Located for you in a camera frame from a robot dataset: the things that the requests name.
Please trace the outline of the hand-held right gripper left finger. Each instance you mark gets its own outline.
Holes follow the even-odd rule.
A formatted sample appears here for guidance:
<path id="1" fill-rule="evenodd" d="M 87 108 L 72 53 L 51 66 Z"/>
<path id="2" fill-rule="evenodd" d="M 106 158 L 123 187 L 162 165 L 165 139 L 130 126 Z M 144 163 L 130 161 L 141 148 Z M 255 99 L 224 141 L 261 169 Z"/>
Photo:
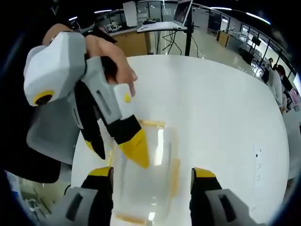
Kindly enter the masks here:
<path id="1" fill-rule="evenodd" d="M 63 226 L 108 226 L 113 209 L 111 166 L 88 173 L 80 187 L 69 187 L 61 203 Z"/>

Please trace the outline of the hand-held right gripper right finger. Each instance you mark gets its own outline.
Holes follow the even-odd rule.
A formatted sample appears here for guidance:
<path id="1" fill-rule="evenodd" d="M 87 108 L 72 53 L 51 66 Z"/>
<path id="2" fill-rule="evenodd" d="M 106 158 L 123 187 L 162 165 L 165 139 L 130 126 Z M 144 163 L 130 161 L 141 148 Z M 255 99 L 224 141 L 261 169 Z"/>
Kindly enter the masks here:
<path id="1" fill-rule="evenodd" d="M 193 226 L 254 226 L 248 206 L 223 189 L 214 173 L 191 169 L 190 217 Z"/>

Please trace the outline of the person's left hand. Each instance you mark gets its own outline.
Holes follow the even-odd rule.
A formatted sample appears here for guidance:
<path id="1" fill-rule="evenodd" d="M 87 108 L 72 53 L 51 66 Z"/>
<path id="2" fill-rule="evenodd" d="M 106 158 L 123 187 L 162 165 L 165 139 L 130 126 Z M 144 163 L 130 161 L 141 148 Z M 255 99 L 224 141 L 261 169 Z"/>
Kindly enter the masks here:
<path id="1" fill-rule="evenodd" d="M 73 32 L 64 24 L 55 24 L 48 30 L 40 29 L 36 34 L 36 44 L 49 45 L 51 40 L 61 32 Z M 129 65 L 124 52 L 113 43 L 97 37 L 88 35 L 85 37 L 85 45 L 88 58 L 92 57 L 109 57 L 117 67 L 117 72 L 112 75 L 106 75 L 109 84 L 127 84 L 130 89 L 131 96 L 135 96 L 134 82 L 138 79 L 136 73 Z"/>

